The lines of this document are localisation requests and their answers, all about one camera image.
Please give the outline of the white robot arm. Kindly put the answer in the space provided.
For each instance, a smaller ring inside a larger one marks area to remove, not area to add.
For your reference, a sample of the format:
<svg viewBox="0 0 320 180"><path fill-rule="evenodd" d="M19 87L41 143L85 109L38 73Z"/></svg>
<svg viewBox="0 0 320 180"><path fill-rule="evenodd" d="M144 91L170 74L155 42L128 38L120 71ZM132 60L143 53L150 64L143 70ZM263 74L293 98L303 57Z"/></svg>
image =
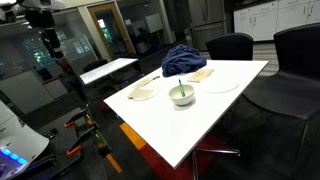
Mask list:
<svg viewBox="0 0 320 180"><path fill-rule="evenodd" d="M65 73L72 74L73 70L61 50L52 15L64 8L63 0L5 0L0 3L0 22L13 23L23 15L32 28L41 28L39 35L50 56Z"/></svg>

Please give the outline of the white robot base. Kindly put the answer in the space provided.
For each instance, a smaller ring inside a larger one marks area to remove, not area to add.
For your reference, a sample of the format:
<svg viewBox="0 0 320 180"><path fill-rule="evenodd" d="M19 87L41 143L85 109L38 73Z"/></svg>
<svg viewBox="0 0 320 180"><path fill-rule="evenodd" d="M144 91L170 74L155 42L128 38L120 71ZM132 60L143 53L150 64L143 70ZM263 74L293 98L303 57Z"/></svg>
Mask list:
<svg viewBox="0 0 320 180"><path fill-rule="evenodd" d="M48 138L30 128L0 101L0 180L22 174L48 144Z"/></svg>

